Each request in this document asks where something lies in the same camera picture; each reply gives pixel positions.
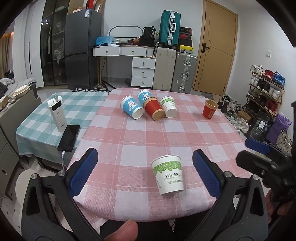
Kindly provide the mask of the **left hand thumb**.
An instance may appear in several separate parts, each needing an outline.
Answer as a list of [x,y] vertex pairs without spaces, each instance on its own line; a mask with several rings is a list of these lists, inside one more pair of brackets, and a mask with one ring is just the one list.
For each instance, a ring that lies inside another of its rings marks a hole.
[[138,235],[137,223],[130,219],[125,222],[117,231],[108,235],[104,240],[107,241],[135,241]]

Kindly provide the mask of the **right hand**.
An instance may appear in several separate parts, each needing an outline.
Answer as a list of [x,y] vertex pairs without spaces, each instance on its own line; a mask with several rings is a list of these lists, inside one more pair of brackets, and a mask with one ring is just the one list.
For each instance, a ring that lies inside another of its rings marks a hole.
[[[271,196],[272,196],[273,191],[269,190],[269,192],[267,193],[267,195],[265,196],[265,201],[266,201],[266,207],[267,207],[267,217],[268,217],[268,221],[271,221],[271,215],[274,212],[274,205],[271,203]],[[285,215],[286,214],[286,204],[281,206],[278,211],[277,214],[278,215]]]

